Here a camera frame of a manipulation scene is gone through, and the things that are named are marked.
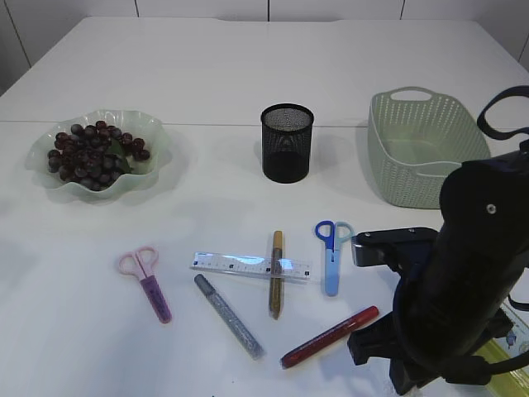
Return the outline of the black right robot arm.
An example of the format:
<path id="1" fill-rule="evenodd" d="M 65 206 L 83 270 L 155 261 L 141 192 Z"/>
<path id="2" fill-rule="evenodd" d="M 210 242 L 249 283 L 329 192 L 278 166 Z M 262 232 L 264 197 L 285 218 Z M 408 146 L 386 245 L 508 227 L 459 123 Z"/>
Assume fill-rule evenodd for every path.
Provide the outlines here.
<path id="1" fill-rule="evenodd" d="M 466 161 L 444 181 L 444 223 L 362 232 L 353 240 L 360 267 L 399 274 L 391 312 L 348 340 L 356 365 L 390 361 L 400 395 L 436 378 L 486 385 L 525 367 L 522 353 L 489 363 L 477 351 L 512 324 L 502 303 L 528 266 L 528 145 L 488 160 Z"/>

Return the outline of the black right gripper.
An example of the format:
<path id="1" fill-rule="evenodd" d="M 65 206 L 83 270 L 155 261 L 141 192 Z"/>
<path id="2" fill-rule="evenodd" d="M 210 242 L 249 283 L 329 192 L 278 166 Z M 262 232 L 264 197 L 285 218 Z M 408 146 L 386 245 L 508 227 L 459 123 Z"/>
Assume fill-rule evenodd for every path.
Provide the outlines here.
<path id="1" fill-rule="evenodd" d="M 521 276 L 520 245 L 439 239 L 424 261 L 395 248 L 388 263 L 401 275 L 393 311 L 350 335 L 356 366 L 392 359 L 389 374 L 400 395 L 437 377 L 486 385 L 520 369 L 519 356 L 491 364 L 475 355 L 507 329 L 500 305 Z"/>

